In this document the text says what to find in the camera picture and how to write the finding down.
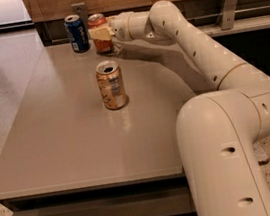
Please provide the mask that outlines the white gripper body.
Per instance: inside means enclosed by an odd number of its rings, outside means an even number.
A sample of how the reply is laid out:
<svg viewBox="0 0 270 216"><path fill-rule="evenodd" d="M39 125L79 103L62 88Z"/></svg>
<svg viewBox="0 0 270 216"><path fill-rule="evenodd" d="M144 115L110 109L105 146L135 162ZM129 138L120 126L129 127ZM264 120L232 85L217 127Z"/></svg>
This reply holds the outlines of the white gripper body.
<svg viewBox="0 0 270 216"><path fill-rule="evenodd" d="M148 12L124 12L114 16L109 25L119 41L144 39L151 31Z"/></svg>

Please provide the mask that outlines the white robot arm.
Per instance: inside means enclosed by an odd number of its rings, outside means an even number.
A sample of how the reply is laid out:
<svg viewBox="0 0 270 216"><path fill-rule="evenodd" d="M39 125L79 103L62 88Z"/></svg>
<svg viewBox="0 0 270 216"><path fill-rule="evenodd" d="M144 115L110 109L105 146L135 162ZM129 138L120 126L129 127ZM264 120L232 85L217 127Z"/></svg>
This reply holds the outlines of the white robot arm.
<svg viewBox="0 0 270 216"><path fill-rule="evenodd" d="M98 40L177 43L209 93L179 111L176 135L198 216L270 216L270 189L253 150L270 134L270 77L194 27L169 1L89 30Z"/></svg>

